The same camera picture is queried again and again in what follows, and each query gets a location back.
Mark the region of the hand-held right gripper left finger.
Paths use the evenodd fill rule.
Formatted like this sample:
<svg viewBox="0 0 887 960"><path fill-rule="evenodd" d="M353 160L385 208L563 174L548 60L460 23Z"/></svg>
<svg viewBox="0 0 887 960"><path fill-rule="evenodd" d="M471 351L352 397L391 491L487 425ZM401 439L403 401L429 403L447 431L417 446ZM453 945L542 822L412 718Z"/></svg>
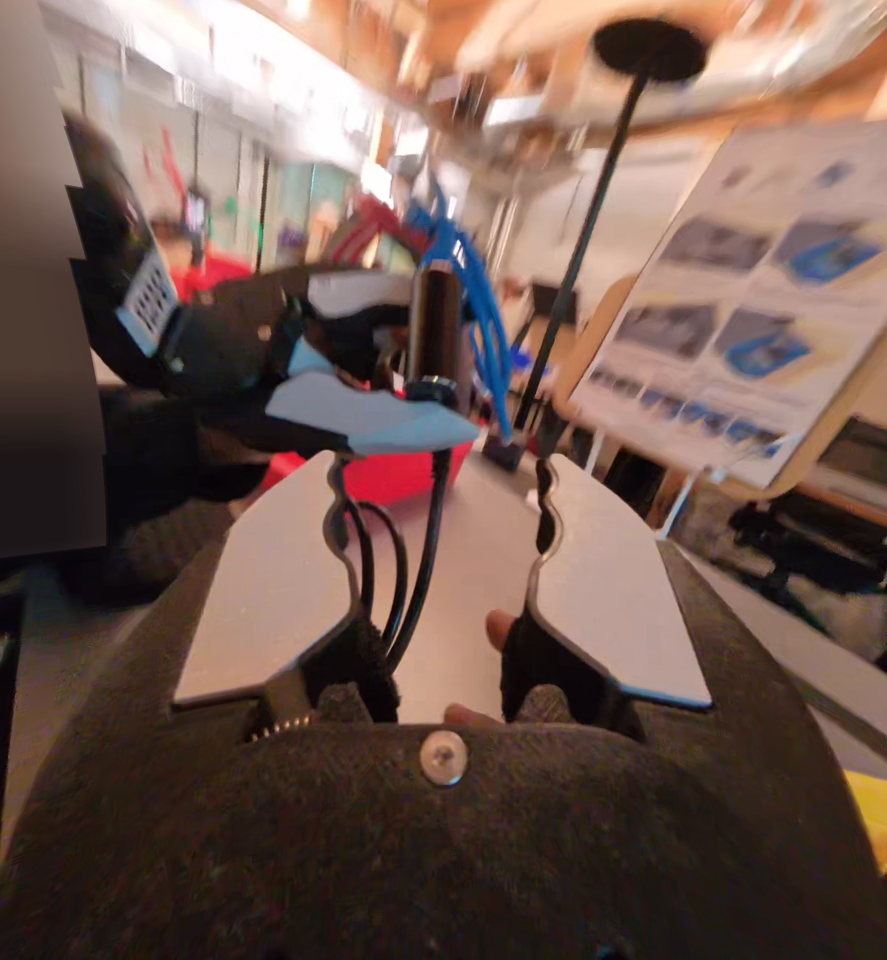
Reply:
<svg viewBox="0 0 887 960"><path fill-rule="evenodd" d="M273 728L309 721L320 693L307 668L359 610L342 468L336 454L317 454L234 522L173 691L176 709L258 699Z"/></svg>

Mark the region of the black pole stand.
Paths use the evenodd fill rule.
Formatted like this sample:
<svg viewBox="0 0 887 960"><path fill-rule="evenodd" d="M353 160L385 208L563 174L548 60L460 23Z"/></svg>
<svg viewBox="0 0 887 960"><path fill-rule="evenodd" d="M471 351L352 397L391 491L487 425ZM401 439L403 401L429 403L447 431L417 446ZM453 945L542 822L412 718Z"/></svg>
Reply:
<svg viewBox="0 0 887 960"><path fill-rule="evenodd" d="M694 30L653 16L626 18L600 27L594 32L592 46L602 66L629 78L629 90L558 286L539 351L517 407L510 439L490 434L482 450L485 459L509 474L518 470L527 449L525 428L642 95L649 86L680 85L700 76L706 69L709 51L709 43Z"/></svg>

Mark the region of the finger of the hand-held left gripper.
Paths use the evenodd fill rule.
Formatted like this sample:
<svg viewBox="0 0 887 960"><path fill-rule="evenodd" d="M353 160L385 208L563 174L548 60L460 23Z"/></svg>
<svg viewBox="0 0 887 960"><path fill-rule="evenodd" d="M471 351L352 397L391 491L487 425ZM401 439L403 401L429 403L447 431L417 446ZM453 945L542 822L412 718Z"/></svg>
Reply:
<svg viewBox="0 0 887 960"><path fill-rule="evenodd" d="M272 420L342 438L353 454L434 453L476 441L480 428L435 401L352 387L336 374L307 370L277 386L265 406Z"/></svg>
<svg viewBox="0 0 887 960"><path fill-rule="evenodd" d="M306 301L317 315L350 318L370 309L408 309L413 278L378 269L323 270L309 274Z"/></svg>

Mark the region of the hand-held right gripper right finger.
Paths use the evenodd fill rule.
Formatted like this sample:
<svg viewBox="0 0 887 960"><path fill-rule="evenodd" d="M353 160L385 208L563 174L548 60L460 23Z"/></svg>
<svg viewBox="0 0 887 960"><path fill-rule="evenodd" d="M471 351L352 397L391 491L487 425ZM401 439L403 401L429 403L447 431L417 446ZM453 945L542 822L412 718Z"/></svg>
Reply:
<svg viewBox="0 0 887 960"><path fill-rule="evenodd" d="M635 700L713 704L656 534L554 454L536 464L540 522L525 612L553 646Z"/></svg>

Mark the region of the black ethernet switch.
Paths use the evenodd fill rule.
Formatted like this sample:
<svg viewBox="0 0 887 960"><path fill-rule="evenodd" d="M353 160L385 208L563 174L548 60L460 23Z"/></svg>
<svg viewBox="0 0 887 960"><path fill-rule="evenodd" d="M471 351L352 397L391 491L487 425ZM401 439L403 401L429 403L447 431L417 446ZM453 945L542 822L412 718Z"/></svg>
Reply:
<svg viewBox="0 0 887 960"><path fill-rule="evenodd" d="M414 278L405 354L405 397L458 411L467 396L462 287L449 262L434 260Z"/></svg>

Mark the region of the printed instruction board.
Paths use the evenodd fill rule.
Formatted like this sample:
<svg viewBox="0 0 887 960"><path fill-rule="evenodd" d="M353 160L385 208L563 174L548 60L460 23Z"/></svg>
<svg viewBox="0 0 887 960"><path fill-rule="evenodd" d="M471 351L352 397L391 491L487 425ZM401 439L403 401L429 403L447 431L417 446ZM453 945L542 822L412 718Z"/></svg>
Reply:
<svg viewBox="0 0 887 960"><path fill-rule="evenodd" d="M567 400L688 474L764 491L887 332L887 121L740 128Z"/></svg>

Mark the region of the person's right hand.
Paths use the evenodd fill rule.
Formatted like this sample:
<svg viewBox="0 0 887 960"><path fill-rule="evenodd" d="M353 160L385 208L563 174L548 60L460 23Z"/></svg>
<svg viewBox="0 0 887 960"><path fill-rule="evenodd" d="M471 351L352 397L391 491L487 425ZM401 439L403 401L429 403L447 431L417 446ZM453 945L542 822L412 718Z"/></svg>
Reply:
<svg viewBox="0 0 887 960"><path fill-rule="evenodd" d="M517 619L508 611L495 609L485 618L485 633L490 646L502 654ZM515 723L550 725L568 722L570 709L563 691L553 685L537 685L526 695ZM451 727L496 728L503 725L494 717L460 703L451 703L442 715L442 722Z"/></svg>

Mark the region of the red plastic bin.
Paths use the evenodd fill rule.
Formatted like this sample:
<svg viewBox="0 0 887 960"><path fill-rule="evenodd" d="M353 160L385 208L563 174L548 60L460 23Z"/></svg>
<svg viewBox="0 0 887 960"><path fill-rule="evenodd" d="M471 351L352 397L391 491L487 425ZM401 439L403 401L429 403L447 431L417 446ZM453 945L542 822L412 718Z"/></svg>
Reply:
<svg viewBox="0 0 887 960"><path fill-rule="evenodd" d="M299 472L319 451L311 448L274 454L252 496L260 498ZM361 500L389 508L432 492L437 452L395 452L350 459L343 467L346 501Z"/></svg>

